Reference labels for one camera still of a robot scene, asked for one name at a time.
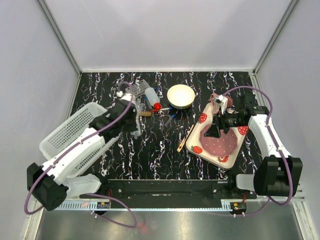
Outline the tan bristle tube brush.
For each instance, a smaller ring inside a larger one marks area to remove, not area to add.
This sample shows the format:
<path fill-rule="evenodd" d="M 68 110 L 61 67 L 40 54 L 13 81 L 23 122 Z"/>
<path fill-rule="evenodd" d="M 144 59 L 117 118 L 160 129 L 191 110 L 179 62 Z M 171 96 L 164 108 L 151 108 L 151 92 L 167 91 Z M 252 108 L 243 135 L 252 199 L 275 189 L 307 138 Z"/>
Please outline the tan bristle tube brush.
<path fill-rule="evenodd" d="M 142 117 L 152 117 L 152 116 L 165 117 L 166 115 L 165 114 L 160 114 L 160 113 L 153 113 L 153 112 L 150 112 L 150 111 L 142 111 L 140 113 L 140 116 L 142 116 Z"/>

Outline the wooden test tube clamp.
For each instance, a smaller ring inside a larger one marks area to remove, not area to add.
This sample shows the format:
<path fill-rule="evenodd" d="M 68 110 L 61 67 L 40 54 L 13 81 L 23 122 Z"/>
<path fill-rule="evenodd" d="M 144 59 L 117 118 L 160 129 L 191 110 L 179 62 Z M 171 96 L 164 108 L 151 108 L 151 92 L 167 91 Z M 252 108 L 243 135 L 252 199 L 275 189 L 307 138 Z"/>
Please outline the wooden test tube clamp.
<path fill-rule="evenodd" d="M 177 152 L 178 152 L 178 153 L 180 153 L 181 150 L 182 150 L 182 148 L 184 147 L 184 145 L 185 145 L 185 143 L 186 143 L 186 141 L 187 141 L 190 133 L 192 132 L 194 126 L 195 126 L 195 125 L 193 124 L 193 125 L 190 127 L 190 129 L 186 132 L 186 136 L 182 139 L 180 145 L 179 145 L 178 148 L 177 148 Z"/>

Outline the white wash bottle red cap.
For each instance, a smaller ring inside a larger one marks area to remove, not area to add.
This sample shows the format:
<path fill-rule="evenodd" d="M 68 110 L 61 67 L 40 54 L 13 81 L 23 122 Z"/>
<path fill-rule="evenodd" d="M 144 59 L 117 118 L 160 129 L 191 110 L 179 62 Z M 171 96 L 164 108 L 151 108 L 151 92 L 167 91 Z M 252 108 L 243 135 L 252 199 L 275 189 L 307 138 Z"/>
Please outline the white wash bottle red cap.
<path fill-rule="evenodd" d="M 159 111 L 162 108 L 162 106 L 160 104 L 160 98 L 158 97 L 155 89 L 152 87 L 148 87 L 144 91 L 144 93 L 145 93 L 145 96 L 146 96 L 148 102 L 150 103 L 150 105 L 153 108 L 152 112 Z"/>

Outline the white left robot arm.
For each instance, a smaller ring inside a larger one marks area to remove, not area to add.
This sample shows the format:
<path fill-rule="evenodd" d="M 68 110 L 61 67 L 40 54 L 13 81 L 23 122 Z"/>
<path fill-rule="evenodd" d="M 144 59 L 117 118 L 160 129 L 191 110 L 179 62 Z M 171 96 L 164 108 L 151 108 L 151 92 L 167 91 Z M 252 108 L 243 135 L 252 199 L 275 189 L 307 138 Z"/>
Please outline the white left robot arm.
<path fill-rule="evenodd" d="M 129 133 L 142 134 L 140 99 L 126 93 L 106 110 L 90 102 L 71 115 L 39 145 L 46 161 L 32 163 L 26 171 L 28 194 L 24 211 L 34 197 L 43 208 L 52 211 L 66 199 L 93 194 L 103 198 L 108 186 L 94 174 L 83 173 L 120 138 Z"/>

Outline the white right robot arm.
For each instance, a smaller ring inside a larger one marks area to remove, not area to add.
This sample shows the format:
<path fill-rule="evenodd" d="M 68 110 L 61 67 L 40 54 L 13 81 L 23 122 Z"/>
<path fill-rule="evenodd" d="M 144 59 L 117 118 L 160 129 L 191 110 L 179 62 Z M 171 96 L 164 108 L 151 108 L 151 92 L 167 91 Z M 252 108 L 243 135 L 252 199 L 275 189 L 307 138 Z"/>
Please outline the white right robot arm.
<path fill-rule="evenodd" d="M 214 114 L 203 136 L 219 140 L 232 128 L 247 127 L 253 133 L 263 158 L 255 174 L 236 175 L 235 181 L 227 185 L 228 195 L 236 199 L 247 190 L 270 199 L 286 197 L 290 200 L 294 197 L 303 163 L 282 144 L 272 123 L 271 110 L 256 104 L 255 95 L 249 93 L 241 96 L 238 110 L 231 110 L 228 98 L 223 95 L 211 95 L 210 101 Z"/>

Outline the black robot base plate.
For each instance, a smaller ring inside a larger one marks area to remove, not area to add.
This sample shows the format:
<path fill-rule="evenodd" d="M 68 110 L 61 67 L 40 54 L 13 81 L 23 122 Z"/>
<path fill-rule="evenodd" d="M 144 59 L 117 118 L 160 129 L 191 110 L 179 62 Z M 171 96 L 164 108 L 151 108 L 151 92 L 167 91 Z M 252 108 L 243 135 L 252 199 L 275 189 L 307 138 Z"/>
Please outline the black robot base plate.
<path fill-rule="evenodd" d="M 105 180 L 98 195 L 125 199 L 133 196 L 197 196 L 209 199 L 255 200 L 257 195 L 250 190 L 236 188 L 228 180 Z"/>

